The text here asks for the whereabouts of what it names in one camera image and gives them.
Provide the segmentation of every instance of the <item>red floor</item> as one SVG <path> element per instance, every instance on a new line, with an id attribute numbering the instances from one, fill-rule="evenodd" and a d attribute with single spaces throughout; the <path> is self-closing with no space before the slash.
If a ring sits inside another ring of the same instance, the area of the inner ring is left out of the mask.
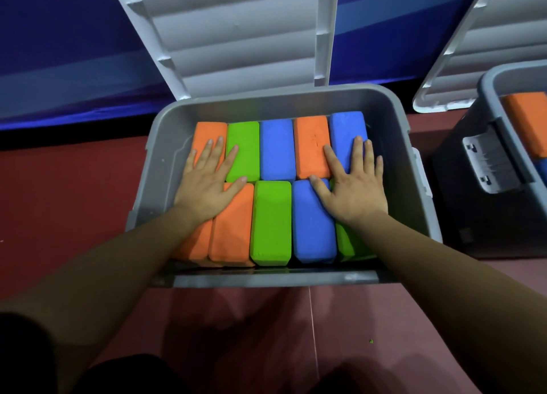
<path id="1" fill-rule="evenodd" d="M 461 115 L 409 116 L 423 157 Z M 0 298 L 123 232 L 145 142 L 0 153 Z M 547 295 L 547 260 L 491 264 Z M 334 369 L 367 393 L 478 393 L 401 285 L 148 289 L 97 361 L 140 352 L 195 393 L 305 393 Z"/>

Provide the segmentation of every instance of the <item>white bin lid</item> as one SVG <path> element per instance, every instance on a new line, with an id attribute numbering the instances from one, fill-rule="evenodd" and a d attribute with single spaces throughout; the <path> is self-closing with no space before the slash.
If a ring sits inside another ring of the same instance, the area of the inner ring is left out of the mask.
<path id="1" fill-rule="evenodd" d="M 490 68 L 547 58 L 547 0 L 475 0 L 414 97 L 414 110 L 470 107 Z"/>
<path id="2" fill-rule="evenodd" d="M 119 0 L 177 100 L 328 84 L 337 0 Z"/>

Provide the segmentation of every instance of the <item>plastic storage bin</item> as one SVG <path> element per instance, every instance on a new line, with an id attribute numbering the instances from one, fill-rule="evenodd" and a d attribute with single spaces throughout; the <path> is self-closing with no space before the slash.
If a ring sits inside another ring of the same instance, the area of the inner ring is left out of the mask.
<path id="1" fill-rule="evenodd" d="M 180 100 L 167 106 L 157 115 L 150 130 L 137 198 L 126 228 L 150 221 L 170 208 L 197 122 L 293 119 L 356 110 L 367 116 L 369 137 L 376 153 L 384 157 L 390 213 L 409 227 L 441 241 L 433 200 L 426 192 L 427 180 L 421 176 L 421 162 L 410 146 L 410 126 L 400 101 L 388 89 L 372 84 L 279 88 Z M 175 287 L 266 287 L 393 280 L 379 260 L 313 267 L 293 258 L 286 267 L 193 270 L 171 260 L 154 283 Z"/>
<path id="2" fill-rule="evenodd" d="M 534 91 L 547 91 L 547 60 L 494 67 L 432 155 L 464 251 L 476 258 L 547 255 L 547 188 L 499 99 Z"/>

